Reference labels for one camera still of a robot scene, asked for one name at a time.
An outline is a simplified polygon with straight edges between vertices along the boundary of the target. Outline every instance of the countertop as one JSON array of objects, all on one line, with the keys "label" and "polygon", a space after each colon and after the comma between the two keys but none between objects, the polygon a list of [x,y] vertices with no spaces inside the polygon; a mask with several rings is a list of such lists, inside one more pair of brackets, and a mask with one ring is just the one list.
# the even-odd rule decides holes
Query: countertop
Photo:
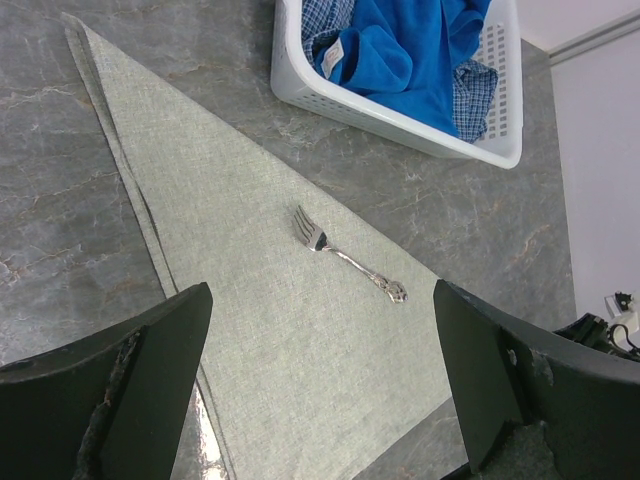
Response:
[{"label": "countertop", "polygon": [[[575,320],[553,90],[540,50],[522,46],[524,151],[506,171],[432,158],[278,101],[269,88],[273,0],[0,0],[0,365],[163,300],[67,47],[63,11],[439,276],[545,328]],[[216,478],[201,418],[194,397],[174,479]],[[439,478],[464,461],[450,403],[416,432],[358,478]]]}]

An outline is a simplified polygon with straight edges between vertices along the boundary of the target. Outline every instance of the plastic basket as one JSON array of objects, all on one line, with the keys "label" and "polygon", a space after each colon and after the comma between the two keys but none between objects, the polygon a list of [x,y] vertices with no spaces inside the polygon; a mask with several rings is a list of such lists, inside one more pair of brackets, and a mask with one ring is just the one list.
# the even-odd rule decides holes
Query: plastic basket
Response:
[{"label": "plastic basket", "polygon": [[479,62],[498,71],[489,130],[469,144],[350,92],[318,75],[301,43],[302,0],[277,0],[271,89],[280,99],[319,115],[443,158],[471,158],[513,168],[522,153],[522,64],[515,0],[493,0],[485,19]]}]

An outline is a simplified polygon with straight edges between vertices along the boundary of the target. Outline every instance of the ornate fork handle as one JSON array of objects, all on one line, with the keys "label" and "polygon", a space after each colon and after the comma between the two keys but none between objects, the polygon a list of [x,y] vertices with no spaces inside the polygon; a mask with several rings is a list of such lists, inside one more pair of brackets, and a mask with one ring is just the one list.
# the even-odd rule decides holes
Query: ornate fork handle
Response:
[{"label": "ornate fork handle", "polygon": [[382,275],[372,272],[371,270],[360,265],[349,255],[341,252],[337,248],[333,248],[327,245],[322,250],[325,252],[331,252],[339,256],[343,260],[349,262],[354,267],[356,267],[358,270],[364,273],[369,278],[369,280],[371,280],[380,290],[382,290],[387,295],[389,295],[393,303],[402,303],[402,302],[406,302],[409,299],[409,296],[407,295],[407,291],[404,289],[404,287],[400,282],[396,282],[394,280],[388,280]]}]

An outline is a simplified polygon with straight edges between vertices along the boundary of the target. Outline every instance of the fabric edge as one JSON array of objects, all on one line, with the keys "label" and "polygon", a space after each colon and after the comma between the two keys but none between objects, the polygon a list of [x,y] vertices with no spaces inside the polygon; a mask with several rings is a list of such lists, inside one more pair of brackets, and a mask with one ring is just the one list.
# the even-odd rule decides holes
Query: fabric edge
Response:
[{"label": "fabric edge", "polygon": [[425,421],[427,418],[429,418],[431,415],[434,414],[434,412],[436,410],[438,410],[439,408],[441,408],[446,402],[449,401],[449,399],[451,399],[451,396],[445,398],[442,403],[440,403],[438,406],[436,406],[433,410],[431,410],[426,417],[424,417],[420,422],[418,422],[416,425],[414,425],[413,427],[409,428],[409,430],[407,430],[404,434],[402,434],[402,436],[400,436],[400,438],[398,438],[396,441],[394,441],[393,443],[391,443],[391,445],[389,445],[387,448],[384,449],[384,451],[378,455],[375,460],[373,460],[369,465],[367,465],[366,467],[364,467],[362,470],[360,470],[357,474],[355,474],[353,476],[353,478],[357,478],[358,475],[360,475],[362,472],[364,472],[367,468],[369,468],[371,465],[373,465],[375,462],[378,461],[378,459],[380,457],[382,457],[385,453],[387,453],[387,451],[392,448],[396,443],[398,443],[401,439],[403,439],[406,435],[409,434],[409,432],[411,432],[411,430],[413,430],[414,428],[416,428],[418,425],[420,425],[420,423],[422,423],[423,421]]},{"label": "fabric edge", "polygon": [[[118,132],[102,90],[100,75],[95,63],[91,61],[91,43],[87,35],[87,31],[91,30],[78,18],[72,15],[63,13],[61,18],[65,25],[65,35],[76,64],[76,68],[80,73],[82,82],[84,83],[87,93],[89,94],[91,102],[95,108],[100,126],[107,138],[109,149],[114,157],[118,172],[122,177],[125,190],[129,195],[131,205],[136,215],[136,220],[140,225],[145,243],[150,250],[149,256],[151,257],[154,269],[156,270],[156,274],[160,280],[160,285],[165,297],[171,297],[178,293],[178,289],[173,282],[171,271],[169,270],[166,258],[162,252],[162,247],[153,225],[153,219],[151,218],[151,212],[146,207],[146,201],[144,200],[138,184],[133,177],[124,149],[118,138]],[[216,433],[216,441],[218,442],[218,448],[220,448],[227,476],[229,477],[229,480],[236,480],[237,476],[235,474],[235,469],[233,468],[233,462],[231,461],[227,443],[224,439],[224,435],[222,434],[222,428],[218,420],[215,402],[213,401],[213,395],[210,391],[209,380],[202,368],[202,363],[198,365],[196,385],[202,395],[209,421]]]}]

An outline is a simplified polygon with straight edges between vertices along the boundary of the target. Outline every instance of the gray fabric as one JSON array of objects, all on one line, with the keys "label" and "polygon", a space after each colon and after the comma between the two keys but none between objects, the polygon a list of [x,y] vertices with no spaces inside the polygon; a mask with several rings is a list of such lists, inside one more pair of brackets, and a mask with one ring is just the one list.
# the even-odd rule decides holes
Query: gray fabric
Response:
[{"label": "gray fabric", "polygon": [[[66,17],[69,45],[167,296],[208,282],[198,375],[231,479],[348,479],[450,396],[436,276],[347,208]],[[395,305],[294,237],[302,203],[401,281]]]}]

